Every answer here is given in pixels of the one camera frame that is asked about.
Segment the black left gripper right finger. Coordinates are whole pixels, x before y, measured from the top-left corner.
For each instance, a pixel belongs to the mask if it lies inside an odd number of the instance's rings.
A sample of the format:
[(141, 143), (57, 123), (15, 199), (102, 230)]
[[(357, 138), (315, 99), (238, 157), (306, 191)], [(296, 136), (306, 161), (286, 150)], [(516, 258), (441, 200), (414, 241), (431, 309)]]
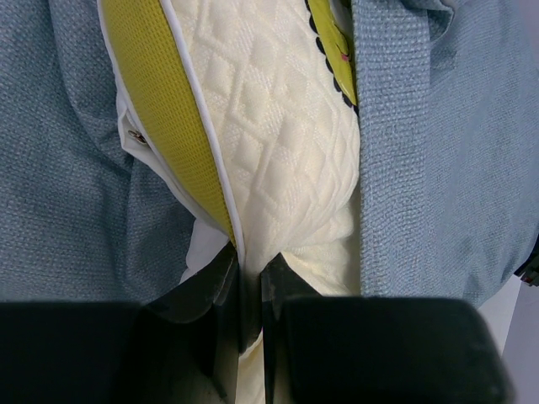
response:
[(268, 403), (512, 403), (488, 326), (462, 300), (323, 296), (282, 256), (261, 274)]

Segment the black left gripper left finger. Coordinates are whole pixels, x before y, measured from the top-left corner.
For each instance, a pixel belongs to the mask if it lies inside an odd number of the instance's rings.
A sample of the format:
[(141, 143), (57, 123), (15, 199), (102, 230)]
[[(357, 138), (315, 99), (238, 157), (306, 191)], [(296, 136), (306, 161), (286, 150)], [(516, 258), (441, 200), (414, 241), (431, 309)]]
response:
[(4, 303), (1, 400), (232, 403), (238, 329), (238, 262), (232, 246), (145, 306)]

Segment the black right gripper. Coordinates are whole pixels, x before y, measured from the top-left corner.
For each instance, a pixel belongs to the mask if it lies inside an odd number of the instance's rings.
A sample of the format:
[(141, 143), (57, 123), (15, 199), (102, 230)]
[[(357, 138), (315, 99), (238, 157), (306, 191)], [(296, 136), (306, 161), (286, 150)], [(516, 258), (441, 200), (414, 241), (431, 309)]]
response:
[(531, 251), (528, 259), (514, 272), (521, 282), (528, 286), (539, 284), (539, 238)]

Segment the blue striped pillowcase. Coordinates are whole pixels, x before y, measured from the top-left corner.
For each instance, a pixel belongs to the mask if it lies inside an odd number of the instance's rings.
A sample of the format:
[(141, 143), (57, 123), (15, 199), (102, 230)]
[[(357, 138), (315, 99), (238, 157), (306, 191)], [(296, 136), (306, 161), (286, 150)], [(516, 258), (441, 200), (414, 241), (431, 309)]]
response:
[[(480, 305), (538, 235), (538, 71), (513, 1), (355, 1), (362, 284)], [(120, 146), (93, 1), (1, 4), (1, 298), (158, 298), (194, 217)]]

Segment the cream yellow quilted pillow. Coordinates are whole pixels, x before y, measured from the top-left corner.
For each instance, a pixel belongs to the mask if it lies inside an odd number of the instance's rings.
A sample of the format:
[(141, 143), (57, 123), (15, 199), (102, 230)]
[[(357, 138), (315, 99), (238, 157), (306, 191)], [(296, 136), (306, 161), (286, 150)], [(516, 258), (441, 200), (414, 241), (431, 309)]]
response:
[(187, 276), (237, 250), (264, 401), (259, 281), (282, 255), (323, 295), (360, 291), (360, 129), (346, 1), (101, 1), (123, 149), (194, 215)]

